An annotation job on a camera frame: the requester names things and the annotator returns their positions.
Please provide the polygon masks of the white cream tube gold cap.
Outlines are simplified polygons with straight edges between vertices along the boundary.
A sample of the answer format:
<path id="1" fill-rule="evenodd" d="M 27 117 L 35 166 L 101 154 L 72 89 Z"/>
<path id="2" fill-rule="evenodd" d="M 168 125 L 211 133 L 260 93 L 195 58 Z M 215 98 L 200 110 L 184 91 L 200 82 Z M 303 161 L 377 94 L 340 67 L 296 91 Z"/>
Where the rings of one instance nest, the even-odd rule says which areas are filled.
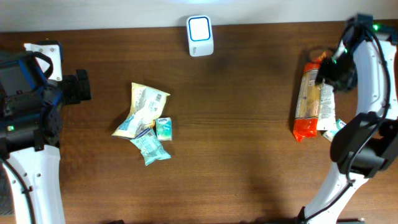
<path id="1" fill-rule="evenodd" d="M 321 84 L 320 114 L 317 123 L 318 131 L 336 131 L 335 95 L 333 87 L 326 83 Z"/>

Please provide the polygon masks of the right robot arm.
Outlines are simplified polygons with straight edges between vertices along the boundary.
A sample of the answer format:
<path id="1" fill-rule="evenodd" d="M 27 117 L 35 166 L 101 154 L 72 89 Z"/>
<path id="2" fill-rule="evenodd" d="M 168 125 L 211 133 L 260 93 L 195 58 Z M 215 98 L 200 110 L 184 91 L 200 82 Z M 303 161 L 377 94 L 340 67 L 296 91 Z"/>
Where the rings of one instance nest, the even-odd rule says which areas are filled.
<path id="1" fill-rule="evenodd" d="M 332 52 L 316 62 L 315 82 L 337 91 L 356 87 L 356 116 L 333 138 L 328 176 L 296 223 L 339 223 L 354 193 L 397 158 L 396 30 L 358 14 L 346 21 Z"/>

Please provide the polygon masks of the cream white snack bag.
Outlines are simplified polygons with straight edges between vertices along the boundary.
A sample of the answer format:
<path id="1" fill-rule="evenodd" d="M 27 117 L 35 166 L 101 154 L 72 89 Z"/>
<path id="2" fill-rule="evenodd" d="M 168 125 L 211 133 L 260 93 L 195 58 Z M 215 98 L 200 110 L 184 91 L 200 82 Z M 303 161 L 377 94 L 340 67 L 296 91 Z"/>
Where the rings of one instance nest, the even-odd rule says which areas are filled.
<path id="1" fill-rule="evenodd" d="M 114 137 L 135 139 L 146 129 L 152 128 L 160 118 L 169 93 L 131 83 L 131 107 L 127 118 L 112 134 Z"/>

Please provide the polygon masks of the white barcode scanner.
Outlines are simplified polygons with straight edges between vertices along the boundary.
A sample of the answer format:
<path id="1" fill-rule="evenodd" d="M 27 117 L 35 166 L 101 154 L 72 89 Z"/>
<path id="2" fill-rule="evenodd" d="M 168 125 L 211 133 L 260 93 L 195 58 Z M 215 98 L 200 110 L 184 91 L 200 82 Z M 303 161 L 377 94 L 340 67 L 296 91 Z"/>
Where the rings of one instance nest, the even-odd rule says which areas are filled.
<path id="1" fill-rule="evenodd" d="M 205 15 L 190 16 L 186 21 L 186 27 L 190 56 L 202 57 L 213 54 L 211 19 Z"/>

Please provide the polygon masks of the small teal snack bag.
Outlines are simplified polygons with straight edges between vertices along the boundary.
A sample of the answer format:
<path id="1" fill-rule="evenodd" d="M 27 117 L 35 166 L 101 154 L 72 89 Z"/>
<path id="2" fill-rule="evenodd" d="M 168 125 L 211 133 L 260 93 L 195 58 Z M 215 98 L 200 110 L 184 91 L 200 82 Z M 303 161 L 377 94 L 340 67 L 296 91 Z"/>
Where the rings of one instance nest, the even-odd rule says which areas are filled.
<path id="1" fill-rule="evenodd" d="M 171 155 L 164 150 L 163 145 L 157 139 L 152 128 L 146 129 L 131 142 L 140 150 L 146 166 L 156 160 L 161 161 L 171 158 Z"/>

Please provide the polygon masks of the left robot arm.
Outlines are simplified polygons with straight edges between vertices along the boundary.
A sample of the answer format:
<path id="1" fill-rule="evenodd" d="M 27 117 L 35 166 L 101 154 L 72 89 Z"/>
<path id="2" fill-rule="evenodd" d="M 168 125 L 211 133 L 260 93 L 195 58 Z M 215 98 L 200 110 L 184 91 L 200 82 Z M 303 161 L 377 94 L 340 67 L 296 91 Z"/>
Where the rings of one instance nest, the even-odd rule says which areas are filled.
<path id="1" fill-rule="evenodd" d="M 86 70 L 51 80 L 40 52 L 1 53 L 1 214 L 18 223 L 65 223 L 60 110 L 91 99 Z"/>

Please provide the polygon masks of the orange spaghetti pasta pack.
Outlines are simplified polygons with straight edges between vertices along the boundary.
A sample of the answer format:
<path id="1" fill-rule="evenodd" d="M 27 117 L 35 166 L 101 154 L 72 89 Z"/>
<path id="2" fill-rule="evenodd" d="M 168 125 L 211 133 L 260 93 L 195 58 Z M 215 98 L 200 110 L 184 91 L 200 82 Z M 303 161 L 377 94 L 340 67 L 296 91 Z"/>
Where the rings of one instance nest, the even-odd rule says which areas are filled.
<path id="1" fill-rule="evenodd" d="M 307 62 L 303 69 L 293 128 L 293 135 L 298 142 L 317 135 L 321 85 L 316 84 L 315 80 L 320 63 L 326 57 L 327 53 L 323 52 L 315 60 Z"/>

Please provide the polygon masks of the green Kleenex tissue pack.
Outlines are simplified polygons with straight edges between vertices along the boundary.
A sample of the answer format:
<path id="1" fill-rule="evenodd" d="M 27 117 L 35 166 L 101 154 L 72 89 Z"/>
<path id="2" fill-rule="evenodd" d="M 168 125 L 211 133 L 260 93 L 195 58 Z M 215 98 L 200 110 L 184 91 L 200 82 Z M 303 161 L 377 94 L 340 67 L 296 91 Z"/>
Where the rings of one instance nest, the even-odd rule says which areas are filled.
<path id="1" fill-rule="evenodd" d="M 159 141 L 172 140 L 172 120 L 171 118 L 157 118 L 155 121 L 156 135 Z"/>

